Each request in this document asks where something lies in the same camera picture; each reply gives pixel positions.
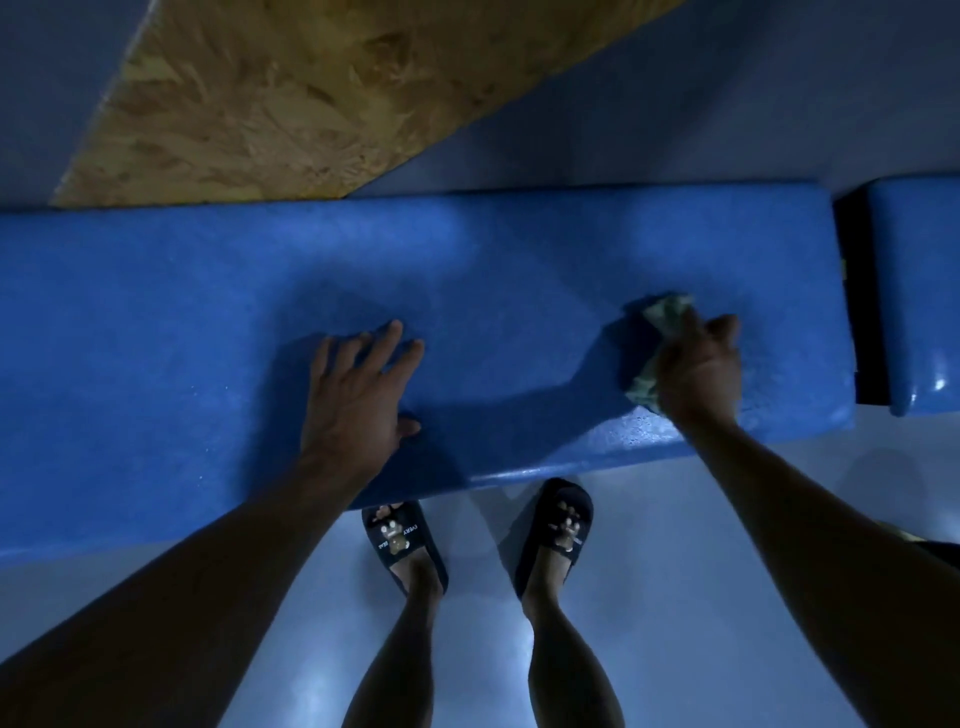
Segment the left hand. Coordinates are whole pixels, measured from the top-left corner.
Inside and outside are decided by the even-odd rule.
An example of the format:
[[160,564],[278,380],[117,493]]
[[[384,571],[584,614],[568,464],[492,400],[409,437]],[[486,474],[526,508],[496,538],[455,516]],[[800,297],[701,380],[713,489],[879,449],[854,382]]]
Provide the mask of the left hand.
[[[383,469],[400,440],[420,432],[420,423],[400,418],[397,407],[423,359],[423,342],[411,343],[394,366],[383,371],[402,335],[403,324],[392,321],[375,343],[369,333],[348,339],[340,344],[329,371],[333,339],[321,342],[310,369],[301,460],[344,468],[366,484]],[[370,344],[370,353],[358,366],[358,354]]]

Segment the blue padded bench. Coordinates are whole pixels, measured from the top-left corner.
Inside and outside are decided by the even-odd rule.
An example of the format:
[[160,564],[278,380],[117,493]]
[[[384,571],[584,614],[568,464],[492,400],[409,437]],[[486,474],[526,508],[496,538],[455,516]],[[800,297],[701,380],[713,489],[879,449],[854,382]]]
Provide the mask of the blue padded bench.
[[355,506],[687,453],[621,393],[650,297],[743,318],[744,424],[848,426],[828,194],[610,188],[0,215],[0,559],[174,539],[297,451],[319,335],[427,342]]
[[960,178],[868,191],[895,415],[960,410]]

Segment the cloth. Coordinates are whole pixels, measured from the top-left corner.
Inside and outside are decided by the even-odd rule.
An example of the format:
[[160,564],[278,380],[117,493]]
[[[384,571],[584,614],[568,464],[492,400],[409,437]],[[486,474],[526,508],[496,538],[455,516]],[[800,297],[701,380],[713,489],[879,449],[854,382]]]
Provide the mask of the cloth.
[[[659,331],[664,340],[674,339],[683,330],[684,312],[693,305],[693,297],[687,294],[670,294],[643,309],[643,318]],[[657,396],[657,357],[663,344],[657,347],[654,355],[643,365],[643,369],[634,378],[627,389],[627,399],[640,404],[657,415],[662,415]]]

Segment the slide sandal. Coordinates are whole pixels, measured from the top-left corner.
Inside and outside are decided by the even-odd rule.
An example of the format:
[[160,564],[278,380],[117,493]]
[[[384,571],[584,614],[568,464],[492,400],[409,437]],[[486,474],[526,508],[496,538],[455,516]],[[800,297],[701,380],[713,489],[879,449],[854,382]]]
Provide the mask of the slide sandal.
[[534,520],[530,525],[530,535],[523,545],[520,562],[516,567],[516,595],[523,598],[541,546],[568,558],[570,568],[573,569],[592,523],[593,501],[587,491],[560,477],[552,477],[543,483]]
[[[378,520],[376,514],[381,508],[390,508],[391,512],[388,516]],[[363,517],[364,528],[367,530],[367,537],[376,549],[376,555],[380,557],[380,561],[387,569],[423,546],[433,560],[433,566],[437,570],[437,576],[440,577],[440,583],[444,587],[444,594],[446,594],[446,585],[449,579],[446,575],[444,560],[440,558],[437,545],[433,543],[430,527],[426,524],[423,509],[418,502],[407,500],[397,508],[392,505],[364,508],[361,511],[361,516]],[[403,586],[403,582],[392,571],[390,575],[403,590],[403,593],[406,594],[407,590]]]

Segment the osb board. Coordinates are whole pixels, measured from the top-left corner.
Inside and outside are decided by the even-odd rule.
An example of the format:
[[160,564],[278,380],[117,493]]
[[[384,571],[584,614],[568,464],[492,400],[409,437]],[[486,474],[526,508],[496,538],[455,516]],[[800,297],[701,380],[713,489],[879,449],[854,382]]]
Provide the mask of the osb board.
[[683,0],[160,0],[55,205],[339,198]]

